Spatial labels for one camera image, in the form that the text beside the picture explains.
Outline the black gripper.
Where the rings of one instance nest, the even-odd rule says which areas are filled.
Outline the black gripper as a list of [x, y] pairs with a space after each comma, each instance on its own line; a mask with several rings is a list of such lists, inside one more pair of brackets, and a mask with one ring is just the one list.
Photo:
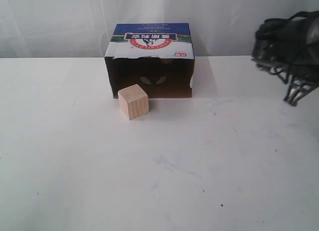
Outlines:
[[[319, 12], [300, 11], [290, 18], [266, 19], [255, 32], [252, 61], [274, 70], [284, 84], [298, 67], [319, 66]], [[319, 87], [319, 82], [291, 78], [284, 101], [292, 107]]]

